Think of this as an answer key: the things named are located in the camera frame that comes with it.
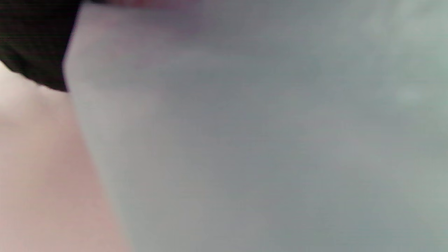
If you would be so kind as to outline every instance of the white fabric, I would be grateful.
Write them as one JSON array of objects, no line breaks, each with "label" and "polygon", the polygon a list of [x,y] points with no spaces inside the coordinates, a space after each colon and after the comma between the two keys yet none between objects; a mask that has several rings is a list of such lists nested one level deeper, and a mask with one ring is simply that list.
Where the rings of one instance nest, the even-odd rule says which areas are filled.
[{"label": "white fabric", "polygon": [[447,11],[84,4],[65,70],[135,251],[446,251]]}]

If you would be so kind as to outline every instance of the black strap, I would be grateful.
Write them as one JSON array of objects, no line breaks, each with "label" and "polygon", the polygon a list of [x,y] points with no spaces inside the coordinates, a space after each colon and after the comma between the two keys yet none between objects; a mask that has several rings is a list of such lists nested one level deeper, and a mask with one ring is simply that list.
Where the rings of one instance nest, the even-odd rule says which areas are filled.
[{"label": "black strap", "polygon": [[62,70],[81,0],[0,0],[0,60],[13,72],[67,91]]}]

